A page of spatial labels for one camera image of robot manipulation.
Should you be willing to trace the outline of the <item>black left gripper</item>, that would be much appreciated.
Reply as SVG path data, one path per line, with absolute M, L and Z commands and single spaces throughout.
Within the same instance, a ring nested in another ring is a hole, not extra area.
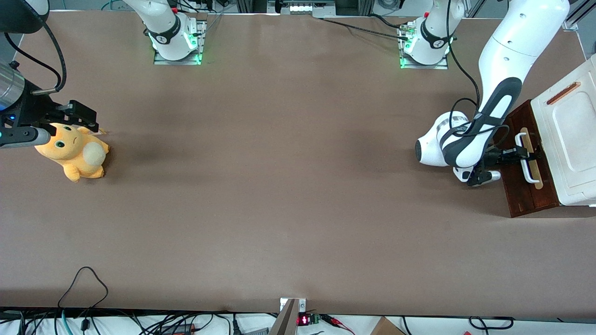
M 501 150 L 491 146 L 486 148 L 483 156 L 483 169 L 500 170 L 504 165 L 513 165 L 522 161 L 535 161 L 540 155 L 529 154 L 528 150 L 521 146 L 515 146 L 508 150 Z

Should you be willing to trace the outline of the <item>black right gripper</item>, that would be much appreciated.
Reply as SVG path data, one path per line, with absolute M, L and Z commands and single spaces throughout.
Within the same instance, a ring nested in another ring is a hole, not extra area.
M 100 132 L 95 110 L 76 100 L 70 100 L 67 104 L 60 105 L 47 94 L 32 94 L 38 89 L 39 87 L 31 82 L 24 83 L 24 90 L 18 101 L 19 127 L 35 127 L 40 122 L 55 122 L 69 127 L 84 127 L 92 133 Z

